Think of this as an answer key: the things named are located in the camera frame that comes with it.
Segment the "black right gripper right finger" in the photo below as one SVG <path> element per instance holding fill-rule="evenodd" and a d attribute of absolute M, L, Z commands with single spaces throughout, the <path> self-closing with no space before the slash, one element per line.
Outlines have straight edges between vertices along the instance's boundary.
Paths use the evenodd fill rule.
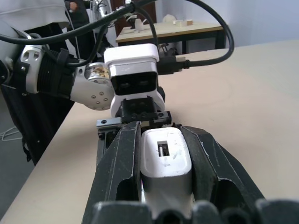
<path fill-rule="evenodd" d="M 182 126 L 192 161 L 192 189 L 195 200 L 207 200 L 219 210 L 253 210 L 263 198 L 243 165 L 207 131 Z"/>

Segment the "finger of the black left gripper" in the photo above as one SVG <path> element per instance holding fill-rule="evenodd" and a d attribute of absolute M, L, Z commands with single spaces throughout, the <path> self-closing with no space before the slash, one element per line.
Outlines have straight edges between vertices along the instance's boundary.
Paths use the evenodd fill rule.
<path fill-rule="evenodd" d="M 119 132 L 119 127 L 108 127 L 98 129 L 98 149 L 97 149 L 97 164 L 99 164 L 101 158 L 108 150 L 109 146 L 115 139 L 117 133 Z"/>

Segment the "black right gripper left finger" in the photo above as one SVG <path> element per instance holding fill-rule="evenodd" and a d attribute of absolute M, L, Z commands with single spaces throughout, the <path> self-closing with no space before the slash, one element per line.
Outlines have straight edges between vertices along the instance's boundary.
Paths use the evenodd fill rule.
<path fill-rule="evenodd" d="M 93 206 L 106 201 L 141 201 L 141 124 L 124 125 L 102 158 L 96 172 L 81 224 L 90 224 Z"/>

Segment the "white USB charger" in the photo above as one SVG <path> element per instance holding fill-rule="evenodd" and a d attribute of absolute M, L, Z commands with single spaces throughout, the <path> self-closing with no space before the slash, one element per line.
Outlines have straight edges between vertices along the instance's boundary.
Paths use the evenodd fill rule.
<path fill-rule="evenodd" d="M 153 218 L 166 210 L 191 216 L 192 162 L 179 129 L 150 129 L 142 134 L 140 169 L 144 201 Z"/>

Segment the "black hanging cloth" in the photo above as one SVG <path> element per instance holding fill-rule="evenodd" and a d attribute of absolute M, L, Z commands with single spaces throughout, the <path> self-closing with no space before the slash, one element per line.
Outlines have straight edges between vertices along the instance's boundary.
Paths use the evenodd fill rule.
<path fill-rule="evenodd" d="M 44 93 L 23 94 L 1 85 L 12 121 L 22 134 L 22 147 L 27 161 L 36 165 L 74 102 Z"/>

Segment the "small white figure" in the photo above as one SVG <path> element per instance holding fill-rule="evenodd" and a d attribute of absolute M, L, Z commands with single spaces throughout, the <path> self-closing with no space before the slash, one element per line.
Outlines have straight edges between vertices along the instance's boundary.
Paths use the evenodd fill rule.
<path fill-rule="evenodd" d="M 135 33 L 140 33 L 145 29 L 144 23 L 141 19 L 137 18 L 135 20 L 135 29 L 134 32 Z"/>

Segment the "small wooden blocks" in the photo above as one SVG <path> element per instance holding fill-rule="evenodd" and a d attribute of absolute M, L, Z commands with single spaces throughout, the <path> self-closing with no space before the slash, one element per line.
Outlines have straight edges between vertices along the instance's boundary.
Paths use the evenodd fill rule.
<path fill-rule="evenodd" d="M 175 20 L 173 24 L 177 27 L 186 27 L 193 24 L 193 20 Z"/>

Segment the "person in white sweater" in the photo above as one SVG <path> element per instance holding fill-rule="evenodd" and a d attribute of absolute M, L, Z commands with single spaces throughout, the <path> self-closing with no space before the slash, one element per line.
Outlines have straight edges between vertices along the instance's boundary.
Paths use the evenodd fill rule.
<path fill-rule="evenodd" d="M 0 21 L 26 33 L 48 37 L 71 30 L 67 18 L 69 12 L 74 28 L 89 23 L 87 9 L 91 0 L 0 0 Z M 69 11 L 69 3 L 76 2 L 75 12 Z"/>

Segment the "wooden table with black frame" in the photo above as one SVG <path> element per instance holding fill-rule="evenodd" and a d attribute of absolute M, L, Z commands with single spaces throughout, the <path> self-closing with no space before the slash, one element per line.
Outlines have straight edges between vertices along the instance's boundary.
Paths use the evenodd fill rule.
<path fill-rule="evenodd" d="M 225 33 L 219 24 L 194 22 L 192 25 L 178 27 L 172 23 L 156 23 L 154 26 L 159 44 L 181 42 L 183 54 L 188 53 L 188 41 L 214 38 L 214 49 L 223 49 L 226 45 Z M 138 33 L 130 27 L 124 27 L 117 36 L 116 43 L 119 46 L 153 43 L 150 26 L 144 25 L 144 30 Z"/>

